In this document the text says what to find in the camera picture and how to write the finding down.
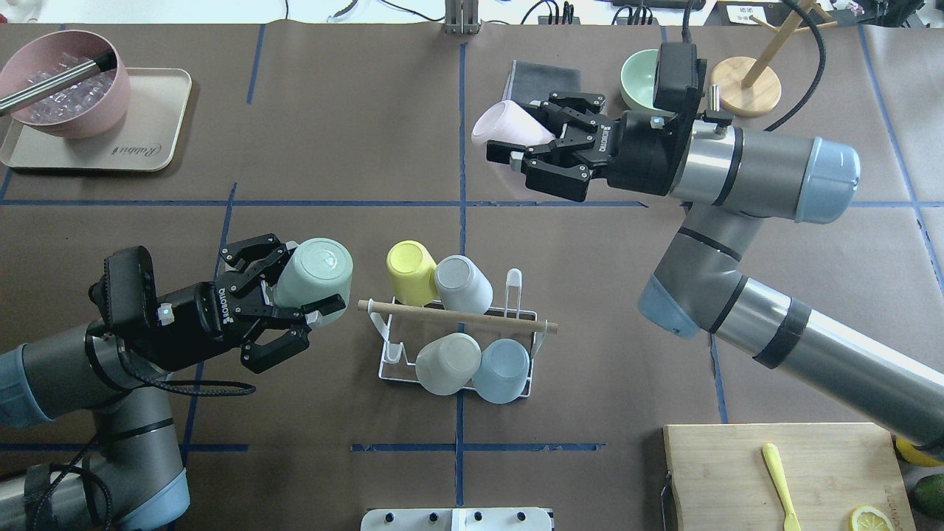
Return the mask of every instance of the light blue joint cap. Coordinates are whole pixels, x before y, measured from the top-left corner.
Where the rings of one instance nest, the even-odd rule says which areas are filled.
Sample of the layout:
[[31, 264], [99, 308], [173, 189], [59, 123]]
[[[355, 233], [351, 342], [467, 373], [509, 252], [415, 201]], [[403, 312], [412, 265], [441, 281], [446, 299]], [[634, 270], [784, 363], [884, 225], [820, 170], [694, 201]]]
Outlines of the light blue joint cap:
[[699, 331], [699, 325], [668, 294], [655, 275], [649, 276], [646, 289], [636, 303], [642, 315], [678, 337], [691, 339]]
[[184, 469], [150, 500], [118, 522], [122, 531], [150, 531], [180, 518], [190, 506], [187, 470]]
[[855, 149], [817, 137], [800, 188], [796, 222], [836, 221], [852, 203], [861, 170]]
[[36, 403], [23, 368], [23, 347], [0, 356], [0, 425], [28, 428], [52, 422]]

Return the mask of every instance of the green bowl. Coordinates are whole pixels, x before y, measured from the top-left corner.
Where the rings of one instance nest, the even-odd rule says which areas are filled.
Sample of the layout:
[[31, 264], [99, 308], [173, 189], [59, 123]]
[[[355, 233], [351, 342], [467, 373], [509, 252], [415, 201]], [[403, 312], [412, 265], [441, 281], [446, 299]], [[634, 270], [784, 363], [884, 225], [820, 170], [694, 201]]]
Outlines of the green bowl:
[[630, 109], [649, 109], [655, 92], [655, 65], [659, 50], [641, 50], [623, 63], [619, 73], [619, 92]]

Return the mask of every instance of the wooden stand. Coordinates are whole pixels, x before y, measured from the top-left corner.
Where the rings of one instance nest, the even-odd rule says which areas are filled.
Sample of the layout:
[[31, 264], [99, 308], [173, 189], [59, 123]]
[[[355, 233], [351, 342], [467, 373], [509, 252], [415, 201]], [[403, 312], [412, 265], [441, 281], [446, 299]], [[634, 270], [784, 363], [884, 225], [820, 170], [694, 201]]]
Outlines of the wooden stand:
[[[801, 0], [800, 9], [809, 11], [816, 0]], [[760, 116], [780, 101], [780, 79], [768, 66], [786, 40], [800, 27], [800, 15], [791, 12], [760, 59], [732, 57], [720, 62], [711, 73], [711, 82], [721, 91], [721, 105], [738, 116]]]

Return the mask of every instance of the yellow knife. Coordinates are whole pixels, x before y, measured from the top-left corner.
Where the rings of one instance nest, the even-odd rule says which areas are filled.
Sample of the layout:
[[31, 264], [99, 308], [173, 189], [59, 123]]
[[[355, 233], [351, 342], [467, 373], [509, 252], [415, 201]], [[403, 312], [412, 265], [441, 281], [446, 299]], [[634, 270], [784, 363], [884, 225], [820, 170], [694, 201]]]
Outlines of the yellow knife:
[[777, 495], [780, 496], [780, 504], [784, 506], [784, 531], [800, 531], [800, 521], [797, 520], [797, 511], [793, 508], [793, 501], [790, 500], [790, 490], [786, 487], [786, 476], [784, 475], [784, 463], [780, 460], [780, 451], [771, 443], [767, 443], [761, 449], [764, 456], [764, 463], [767, 465], [767, 471], [770, 472], [770, 479], [773, 480], [773, 486], [777, 489]]

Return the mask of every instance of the robotic arm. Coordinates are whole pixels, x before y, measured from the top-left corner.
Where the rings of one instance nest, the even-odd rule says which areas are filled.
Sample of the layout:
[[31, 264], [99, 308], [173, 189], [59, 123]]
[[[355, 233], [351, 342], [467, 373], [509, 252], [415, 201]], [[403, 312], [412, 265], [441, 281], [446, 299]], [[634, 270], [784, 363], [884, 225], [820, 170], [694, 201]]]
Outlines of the robotic arm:
[[693, 206], [638, 301], [682, 337], [701, 329], [846, 404], [944, 459], [944, 375], [737, 271], [763, 219], [830, 223], [859, 179], [849, 146], [741, 129], [717, 107], [698, 112], [705, 61], [663, 43], [655, 107], [670, 116], [600, 114], [602, 94], [552, 93], [525, 110], [557, 136], [542, 146], [497, 141], [486, 156], [528, 188], [575, 201], [591, 179]]
[[[38, 506], [62, 467], [32, 467], [0, 482], [0, 528], [87, 529], [101, 524], [106, 505], [127, 530], [179, 517], [190, 503], [186, 472], [166, 393], [156, 387], [171, 386], [164, 380], [174, 370], [233, 349], [255, 373], [307, 349], [308, 334], [345, 301], [335, 294], [300, 308], [272, 302], [296, 247], [274, 234], [229, 244], [221, 251], [227, 271], [215, 281], [161, 297], [147, 249], [118, 251], [89, 289], [101, 319], [0, 356], [0, 424], [24, 428], [91, 409], [101, 456], [77, 472], [92, 472], [110, 491], [106, 500], [90, 474], [68, 475]], [[286, 332], [258, 344], [268, 329]], [[252, 390], [244, 385], [237, 394]]]

